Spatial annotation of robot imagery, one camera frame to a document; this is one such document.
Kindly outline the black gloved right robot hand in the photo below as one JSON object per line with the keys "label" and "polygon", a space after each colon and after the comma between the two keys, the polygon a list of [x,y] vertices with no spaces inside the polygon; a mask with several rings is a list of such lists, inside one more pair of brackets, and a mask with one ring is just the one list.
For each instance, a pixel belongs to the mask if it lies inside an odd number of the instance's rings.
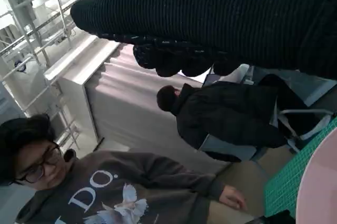
{"label": "black gloved right robot hand", "polygon": [[75,25],[161,77],[241,64],[336,79],[336,0],[79,0]]}

